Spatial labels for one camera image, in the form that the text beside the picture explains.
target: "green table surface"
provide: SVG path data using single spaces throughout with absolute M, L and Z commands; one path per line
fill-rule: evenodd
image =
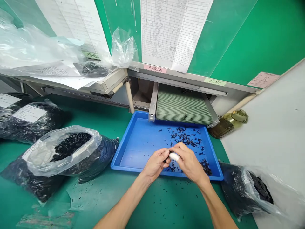
M 57 95 L 49 95 L 48 98 L 65 111 L 72 112 L 73 118 L 65 126 L 81 125 L 96 129 L 110 138 L 122 138 L 132 116 L 126 108 Z M 228 157 L 220 140 L 211 137 L 211 141 L 217 157 L 228 163 Z M 0 140 L 0 171 L 28 148 L 27 144 Z M 67 189 L 74 187 L 85 189 L 84 192 L 79 193 L 79 197 L 85 198 L 86 206 L 82 211 L 70 211 L 74 213 L 72 227 L 93 228 L 102 216 L 119 201 L 136 177 L 136 173 L 115 171 L 110 166 L 98 178 L 82 184 L 83 186 L 78 185 L 77 178 L 72 177 L 49 199 L 45 206 L 41 206 L 37 199 L 22 187 L 0 177 L 1 228 L 15 228 L 24 215 L 32 215 L 35 219 L 38 215 L 58 216 L 57 219 L 60 219 L 60 215 L 68 211 L 70 207 L 71 200 Z M 142 198 L 126 228 L 157 228 L 160 226 L 213 228 L 207 205 L 199 189 L 194 183 L 187 181 L 188 179 L 160 176 Z M 213 187 L 228 208 L 219 183 L 213 182 Z M 230 210 L 229 212 L 239 228 L 257 228 L 252 215 L 245 216 L 241 222 L 238 222 Z M 54 227 L 55 224 L 51 225 L 51 223 L 50 228 L 71 228 L 68 224 L 65 227 Z M 39 220 L 34 220 L 19 224 L 19 226 L 49 228 L 39 224 Z

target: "bag of black rubber rings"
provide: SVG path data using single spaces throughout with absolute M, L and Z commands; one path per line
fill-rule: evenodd
M 0 126 L 23 106 L 34 102 L 26 93 L 0 93 Z
M 70 126 L 47 133 L 22 158 L 36 176 L 78 176 L 81 184 L 104 170 L 118 145 L 119 139 L 109 139 L 82 126 Z
M 1 123 L 0 138 L 33 144 L 44 134 L 60 128 L 64 120 L 63 110 L 50 100 L 32 102 Z
M 280 178 L 260 167 L 219 164 L 224 176 L 222 190 L 239 221 L 243 215 L 266 212 L 289 227 L 305 225 L 304 196 Z
M 0 175 L 34 194 L 42 203 L 45 203 L 60 188 L 66 178 L 60 175 L 51 177 L 33 175 L 29 171 L 26 161 L 22 159 L 22 155 L 10 163 Z

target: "plastic bottle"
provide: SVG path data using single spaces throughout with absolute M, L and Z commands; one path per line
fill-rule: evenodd
M 247 122 L 247 113 L 240 109 L 233 111 L 232 113 L 226 113 L 219 119 L 219 124 L 217 124 L 214 128 L 208 129 L 208 131 L 214 138 L 219 139 L 240 128 L 244 123 Z

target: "conveyor belt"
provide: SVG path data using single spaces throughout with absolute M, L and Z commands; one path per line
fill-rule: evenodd
M 200 92 L 164 84 L 159 85 L 156 119 L 203 125 L 213 122 Z

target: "pink sticky note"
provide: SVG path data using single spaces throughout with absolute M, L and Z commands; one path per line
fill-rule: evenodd
M 166 73 L 166 70 L 167 70 L 166 68 L 161 68 L 161 67 L 153 66 L 153 65 L 143 64 L 143 66 L 144 66 L 144 69 L 154 71 L 154 72 Z
M 259 88 L 266 88 L 270 84 L 273 84 L 279 77 L 280 77 L 279 75 L 275 75 L 267 72 L 260 72 L 247 85 L 259 87 Z

